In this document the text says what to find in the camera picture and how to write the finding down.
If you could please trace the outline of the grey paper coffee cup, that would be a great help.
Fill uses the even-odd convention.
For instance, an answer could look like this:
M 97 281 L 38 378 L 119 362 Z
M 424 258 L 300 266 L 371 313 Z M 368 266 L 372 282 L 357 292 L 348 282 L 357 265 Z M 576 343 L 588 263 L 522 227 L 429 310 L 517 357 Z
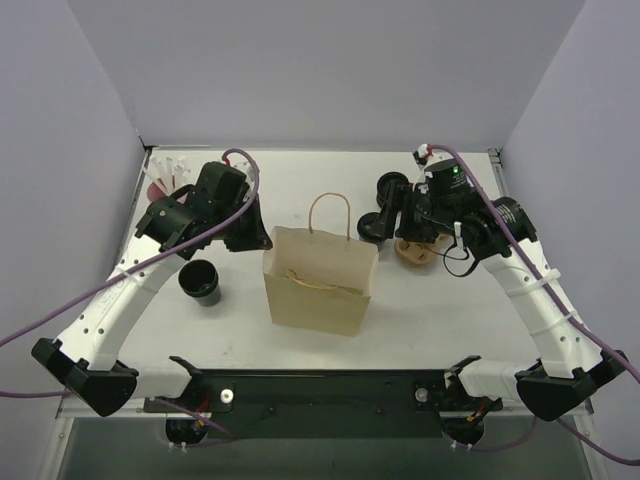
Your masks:
M 379 248 L 385 242 L 383 238 L 380 238 L 379 236 L 372 234 L 369 230 L 358 229 L 357 232 L 358 232 L 359 239 L 361 241 L 375 245 L 377 248 Z

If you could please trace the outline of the brown paper takeout bag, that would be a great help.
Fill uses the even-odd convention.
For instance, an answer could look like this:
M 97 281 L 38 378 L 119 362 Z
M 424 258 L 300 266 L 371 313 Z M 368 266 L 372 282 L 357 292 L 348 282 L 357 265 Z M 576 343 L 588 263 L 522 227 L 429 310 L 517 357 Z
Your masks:
M 325 197 L 346 205 L 342 235 L 313 226 L 316 205 Z M 351 205 L 341 193 L 323 193 L 308 210 L 307 226 L 276 226 L 273 247 L 263 255 L 263 278 L 274 324 L 334 335 L 359 334 L 372 297 L 378 247 L 351 235 Z

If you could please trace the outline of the black coffee cup lid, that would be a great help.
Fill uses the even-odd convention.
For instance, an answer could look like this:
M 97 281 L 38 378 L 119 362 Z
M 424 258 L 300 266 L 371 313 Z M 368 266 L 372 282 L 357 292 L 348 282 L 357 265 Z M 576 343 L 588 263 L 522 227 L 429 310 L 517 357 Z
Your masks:
M 366 214 L 362 215 L 359 218 L 358 222 L 357 222 L 356 230 L 358 230 L 358 229 L 366 229 L 366 230 L 369 230 L 372 234 L 375 234 L 375 233 L 372 232 L 371 227 L 373 225 L 373 222 L 377 218 L 378 218 L 378 213 L 377 212 L 369 212 L 369 213 L 366 213 Z

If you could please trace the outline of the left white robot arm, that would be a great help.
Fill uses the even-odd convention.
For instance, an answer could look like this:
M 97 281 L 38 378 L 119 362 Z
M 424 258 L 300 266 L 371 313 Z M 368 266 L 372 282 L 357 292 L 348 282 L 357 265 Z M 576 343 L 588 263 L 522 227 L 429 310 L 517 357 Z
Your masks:
M 201 403 L 196 370 L 176 359 L 172 368 L 129 367 L 119 353 L 164 284 L 214 240 L 230 252 L 268 250 L 253 159 L 206 163 L 197 181 L 149 204 L 119 263 L 84 311 L 53 339 L 41 338 L 33 358 L 102 417 L 133 398 L 166 397 L 179 410 Z

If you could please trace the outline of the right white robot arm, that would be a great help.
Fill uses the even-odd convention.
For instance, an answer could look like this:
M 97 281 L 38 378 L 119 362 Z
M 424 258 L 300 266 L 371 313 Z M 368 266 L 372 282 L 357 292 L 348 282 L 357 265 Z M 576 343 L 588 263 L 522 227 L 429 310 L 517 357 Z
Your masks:
M 503 196 L 489 200 L 454 159 L 425 168 L 412 183 L 399 172 L 380 177 L 378 213 L 358 230 L 376 243 L 398 238 L 427 244 L 453 237 L 504 290 L 531 336 L 539 358 L 530 367 L 469 357 L 443 384 L 446 401 L 464 408 L 477 398 L 512 399 L 544 421 L 554 421 L 619 376 L 621 352 L 608 353 L 584 333 L 584 324 L 548 266 L 535 228 L 522 207 Z

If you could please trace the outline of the stack of black lids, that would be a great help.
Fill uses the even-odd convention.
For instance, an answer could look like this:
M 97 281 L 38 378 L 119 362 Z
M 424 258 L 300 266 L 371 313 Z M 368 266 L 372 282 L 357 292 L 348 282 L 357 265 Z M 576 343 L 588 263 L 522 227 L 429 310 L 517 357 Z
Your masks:
M 392 182 L 399 183 L 400 185 L 408 185 L 409 179 L 406 175 L 396 171 L 383 174 L 376 184 L 376 203 L 379 207 L 384 205 L 388 186 Z

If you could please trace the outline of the brown pulp cup carrier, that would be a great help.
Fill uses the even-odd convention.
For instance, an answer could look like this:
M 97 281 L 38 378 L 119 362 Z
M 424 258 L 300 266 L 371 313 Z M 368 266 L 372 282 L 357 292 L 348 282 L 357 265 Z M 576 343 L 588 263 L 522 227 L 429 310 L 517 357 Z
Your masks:
M 439 235 L 432 243 L 410 242 L 398 238 L 394 242 L 394 252 L 406 266 L 427 267 L 441 254 L 441 244 L 447 238 L 447 235 Z

